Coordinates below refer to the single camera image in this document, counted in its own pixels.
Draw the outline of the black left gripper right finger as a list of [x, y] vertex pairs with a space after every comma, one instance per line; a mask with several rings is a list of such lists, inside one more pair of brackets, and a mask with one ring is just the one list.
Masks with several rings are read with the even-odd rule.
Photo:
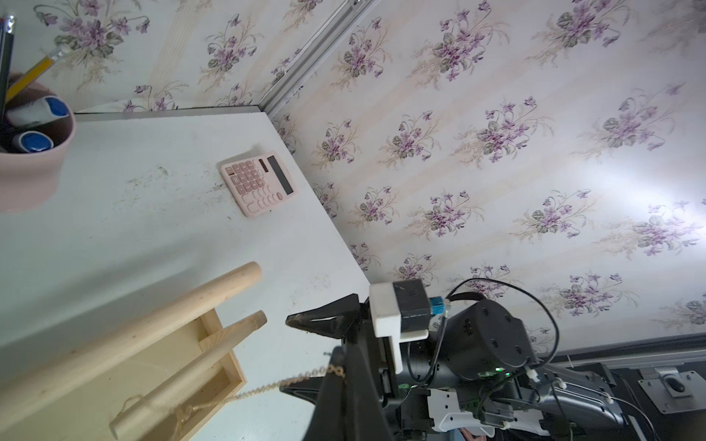
[[368, 361], [357, 345], [346, 345], [346, 440], [394, 440]]

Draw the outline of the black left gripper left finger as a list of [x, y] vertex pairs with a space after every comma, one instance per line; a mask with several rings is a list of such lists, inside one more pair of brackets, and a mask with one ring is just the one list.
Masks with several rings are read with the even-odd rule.
[[305, 441], [344, 441], [347, 439], [346, 353], [336, 347], [321, 383], [314, 413], [303, 437]]

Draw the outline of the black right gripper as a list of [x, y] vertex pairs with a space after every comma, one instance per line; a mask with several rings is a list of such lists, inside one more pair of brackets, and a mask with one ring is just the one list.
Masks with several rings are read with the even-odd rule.
[[[382, 411], [394, 440], [417, 440], [419, 431], [409, 421], [407, 408], [412, 405], [411, 387], [401, 389], [392, 366], [389, 344], [378, 339], [372, 323], [360, 319], [360, 298], [349, 294], [322, 307], [289, 315], [285, 325], [303, 332], [317, 334], [336, 340], [342, 339], [340, 347], [357, 345], [363, 352], [371, 370], [371, 376], [380, 397]], [[298, 380], [279, 387], [279, 391], [316, 405], [324, 377]]]

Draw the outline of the wooden jewelry display stand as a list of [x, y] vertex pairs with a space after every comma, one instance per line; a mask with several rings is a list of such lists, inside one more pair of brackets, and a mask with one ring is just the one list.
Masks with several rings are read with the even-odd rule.
[[235, 347], [266, 323], [216, 308], [261, 279], [248, 263], [1, 389], [5, 440], [188, 440], [246, 382]]

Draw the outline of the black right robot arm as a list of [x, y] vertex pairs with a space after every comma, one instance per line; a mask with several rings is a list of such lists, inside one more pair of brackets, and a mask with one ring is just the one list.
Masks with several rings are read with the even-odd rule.
[[571, 440], [627, 419], [606, 369], [538, 358], [522, 320], [478, 292], [428, 297], [418, 280], [377, 284], [290, 315], [338, 340], [325, 374], [282, 386], [314, 405], [308, 440], [424, 440], [499, 430]]

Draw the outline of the pink calculator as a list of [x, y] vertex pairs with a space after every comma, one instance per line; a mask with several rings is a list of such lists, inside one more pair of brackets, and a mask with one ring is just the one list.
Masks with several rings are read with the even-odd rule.
[[274, 151], [225, 162], [219, 172], [248, 218], [272, 211], [299, 193], [285, 163]]

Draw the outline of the pink pen holder cup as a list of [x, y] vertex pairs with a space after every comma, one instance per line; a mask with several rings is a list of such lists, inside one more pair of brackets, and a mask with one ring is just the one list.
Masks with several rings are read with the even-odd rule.
[[[37, 84], [40, 89], [53, 93], [40, 83]], [[55, 147], [48, 152], [15, 154], [1, 150], [2, 211], [34, 209], [57, 191], [64, 159], [75, 136], [73, 111], [66, 119], [42, 127], [42, 131], [53, 136], [55, 141]]]

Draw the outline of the pens in pink cup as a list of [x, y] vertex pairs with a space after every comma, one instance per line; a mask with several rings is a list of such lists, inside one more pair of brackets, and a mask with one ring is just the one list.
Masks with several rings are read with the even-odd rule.
[[60, 97], [40, 89], [37, 81], [71, 49], [59, 44], [29, 71], [13, 76], [10, 67], [16, 28], [15, 16], [1, 19], [1, 150], [15, 154], [45, 153], [55, 147], [55, 141], [42, 127], [66, 119], [71, 110]]

